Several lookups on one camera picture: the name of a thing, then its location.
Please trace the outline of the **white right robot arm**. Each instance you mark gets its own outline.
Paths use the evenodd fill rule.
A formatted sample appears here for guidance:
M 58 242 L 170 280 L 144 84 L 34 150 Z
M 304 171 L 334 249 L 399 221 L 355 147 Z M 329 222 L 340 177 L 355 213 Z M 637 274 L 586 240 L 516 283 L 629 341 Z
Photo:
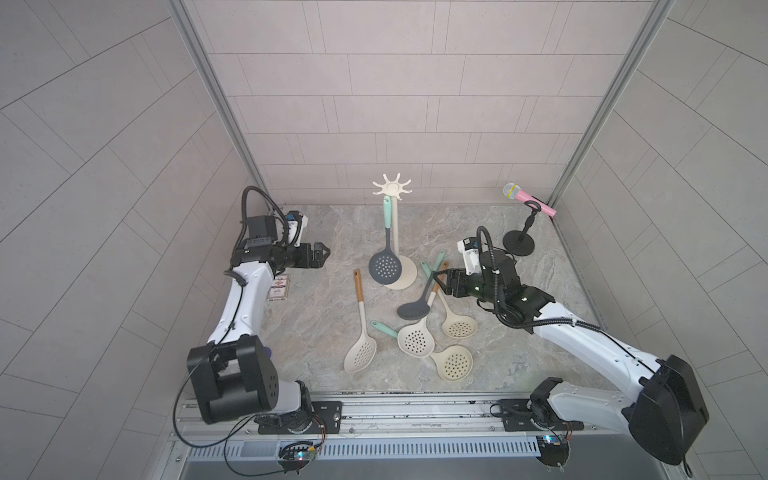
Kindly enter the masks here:
M 710 418 L 685 360 L 676 355 L 658 358 L 583 321 L 552 295 L 521 283 L 514 260 L 499 249 L 484 251 L 477 259 L 476 269 L 445 269 L 430 275 L 443 293 L 488 304 L 503 325 L 567 350 L 614 387 L 611 391 L 580 387 L 549 377 L 514 416 L 526 416 L 542 430 L 592 424 L 631 436 L 663 463 L 684 463 Z

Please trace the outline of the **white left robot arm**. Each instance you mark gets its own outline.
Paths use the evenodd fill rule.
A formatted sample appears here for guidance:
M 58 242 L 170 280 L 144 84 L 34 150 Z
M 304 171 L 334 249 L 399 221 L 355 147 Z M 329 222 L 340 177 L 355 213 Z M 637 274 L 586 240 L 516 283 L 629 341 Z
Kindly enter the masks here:
M 318 269 L 330 256 L 323 243 L 302 243 L 308 220 L 287 215 L 288 243 L 276 219 L 247 217 L 225 275 L 232 279 L 221 319 L 205 345 L 190 350 L 187 368 L 201 417 L 207 424 L 268 414 L 286 424 L 311 421 L 309 391 L 301 381 L 278 377 L 271 351 L 259 338 L 274 280 L 287 268 Z

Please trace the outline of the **grey skimmer green handle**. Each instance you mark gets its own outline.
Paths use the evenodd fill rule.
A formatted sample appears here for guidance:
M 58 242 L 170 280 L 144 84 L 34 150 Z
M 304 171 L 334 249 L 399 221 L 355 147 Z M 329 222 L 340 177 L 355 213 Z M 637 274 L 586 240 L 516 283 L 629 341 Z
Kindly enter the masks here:
M 402 274 L 401 260 L 392 250 L 391 226 L 392 226 L 392 202 L 389 196 L 383 199 L 383 214 L 385 226 L 385 246 L 373 255 L 369 261 L 369 273 L 372 279 L 382 285 L 395 283 Z
M 434 284 L 432 272 L 440 267 L 444 257 L 445 251 L 441 250 L 438 254 L 438 258 L 435 261 L 434 266 L 432 268 L 426 268 L 425 272 L 427 275 L 427 283 L 421 297 L 414 302 L 403 304 L 397 308 L 396 313 L 400 318 L 408 321 L 417 321 L 429 314 L 430 306 L 427 303 L 427 298 Z

